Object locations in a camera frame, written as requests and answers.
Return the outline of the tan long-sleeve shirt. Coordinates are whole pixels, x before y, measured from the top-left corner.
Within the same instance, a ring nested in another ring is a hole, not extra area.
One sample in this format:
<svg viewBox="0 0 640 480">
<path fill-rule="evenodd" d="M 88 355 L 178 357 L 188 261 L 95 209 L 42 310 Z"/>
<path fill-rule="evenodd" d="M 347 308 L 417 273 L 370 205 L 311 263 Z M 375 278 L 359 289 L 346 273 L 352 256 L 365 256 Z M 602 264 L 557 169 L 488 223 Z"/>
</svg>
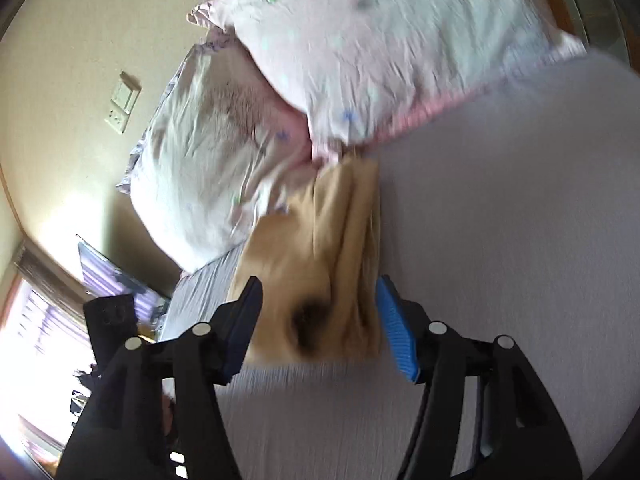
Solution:
<svg viewBox="0 0 640 480">
<path fill-rule="evenodd" d="M 262 310 L 248 346 L 253 366 L 364 361 L 378 356 L 380 170 L 348 156 L 323 170 L 285 210 L 257 222 L 228 297 L 262 282 Z"/>
</svg>

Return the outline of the lavender bed sheet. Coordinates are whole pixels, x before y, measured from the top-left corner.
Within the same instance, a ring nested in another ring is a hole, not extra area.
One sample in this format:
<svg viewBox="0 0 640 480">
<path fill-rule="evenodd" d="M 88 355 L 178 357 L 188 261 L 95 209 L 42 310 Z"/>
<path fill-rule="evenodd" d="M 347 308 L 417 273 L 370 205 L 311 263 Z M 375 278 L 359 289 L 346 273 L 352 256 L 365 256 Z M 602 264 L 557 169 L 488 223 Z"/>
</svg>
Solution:
<svg viewBox="0 0 640 480">
<path fill-rule="evenodd" d="M 585 474 L 639 406 L 639 78 L 592 52 L 378 151 L 381 270 L 460 335 L 507 334 Z M 422 391 L 388 353 L 247 368 L 218 402 L 247 479 L 393 479 Z"/>
</svg>

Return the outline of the dark flat screen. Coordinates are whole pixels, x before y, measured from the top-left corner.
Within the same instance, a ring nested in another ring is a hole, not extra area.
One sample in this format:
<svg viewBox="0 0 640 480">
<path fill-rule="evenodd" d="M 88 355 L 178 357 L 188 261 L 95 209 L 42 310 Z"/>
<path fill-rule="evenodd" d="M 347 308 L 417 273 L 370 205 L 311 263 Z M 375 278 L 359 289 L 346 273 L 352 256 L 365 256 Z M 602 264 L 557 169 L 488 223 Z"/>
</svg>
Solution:
<svg viewBox="0 0 640 480">
<path fill-rule="evenodd" d="M 156 330 L 167 313 L 169 298 L 112 263 L 79 235 L 77 248 L 86 287 L 97 297 L 132 295 L 141 323 Z"/>
</svg>

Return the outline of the right floral pink pillow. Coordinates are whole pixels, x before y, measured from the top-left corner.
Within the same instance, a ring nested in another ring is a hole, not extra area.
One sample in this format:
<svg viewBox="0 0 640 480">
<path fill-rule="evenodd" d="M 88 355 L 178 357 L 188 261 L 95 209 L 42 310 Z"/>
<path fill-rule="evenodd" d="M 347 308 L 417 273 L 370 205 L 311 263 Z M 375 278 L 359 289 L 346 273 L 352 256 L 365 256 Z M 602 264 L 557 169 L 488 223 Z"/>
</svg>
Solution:
<svg viewBox="0 0 640 480">
<path fill-rule="evenodd" d="M 235 34 L 326 159 L 585 53 L 544 0 L 204 0 L 188 19 Z"/>
</svg>

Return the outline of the left floral pink pillow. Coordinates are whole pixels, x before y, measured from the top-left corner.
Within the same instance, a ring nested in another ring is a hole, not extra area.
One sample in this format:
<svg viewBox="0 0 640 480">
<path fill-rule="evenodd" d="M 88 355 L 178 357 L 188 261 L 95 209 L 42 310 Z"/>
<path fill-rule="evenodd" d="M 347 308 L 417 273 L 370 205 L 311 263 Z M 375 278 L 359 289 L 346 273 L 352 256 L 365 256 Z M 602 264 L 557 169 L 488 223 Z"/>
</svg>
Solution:
<svg viewBox="0 0 640 480">
<path fill-rule="evenodd" d="M 169 81 L 117 185 L 153 242 L 192 273 L 245 242 L 312 180 L 306 116 L 219 28 Z"/>
</svg>

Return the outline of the white wall switch socket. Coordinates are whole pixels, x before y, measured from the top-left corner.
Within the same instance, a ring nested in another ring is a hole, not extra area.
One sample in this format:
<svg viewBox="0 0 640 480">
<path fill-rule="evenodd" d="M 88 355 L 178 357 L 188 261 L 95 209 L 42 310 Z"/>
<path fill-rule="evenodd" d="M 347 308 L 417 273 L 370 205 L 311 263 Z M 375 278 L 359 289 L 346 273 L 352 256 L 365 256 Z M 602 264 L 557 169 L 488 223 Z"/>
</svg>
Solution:
<svg viewBox="0 0 640 480">
<path fill-rule="evenodd" d="M 116 133 L 125 132 L 140 92 L 141 86 L 134 78 L 125 72 L 119 74 L 118 83 L 112 92 L 110 105 L 104 118 L 104 122 Z"/>
</svg>

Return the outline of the floral pink pillow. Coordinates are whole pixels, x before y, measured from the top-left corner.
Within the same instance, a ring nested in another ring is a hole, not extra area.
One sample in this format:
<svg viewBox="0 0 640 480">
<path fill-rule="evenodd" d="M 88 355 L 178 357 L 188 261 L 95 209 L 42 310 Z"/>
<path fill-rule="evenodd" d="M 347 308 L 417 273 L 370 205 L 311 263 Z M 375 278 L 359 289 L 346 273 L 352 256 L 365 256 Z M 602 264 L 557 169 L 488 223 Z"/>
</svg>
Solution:
<svg viewBox="0 0 640 480">
<path fill-rule="evenodd" d="M 188 19 L 235 34 L 326 159 L 585 53 L 544 0 L 204 0 Z"/>
<path fill-rule="evenodd" d="M 312 180 L 306 116 L 219 28 L 169 81 L 117 185 L 153 242 L 192 273 L 245 242 Z"/>
</svg>

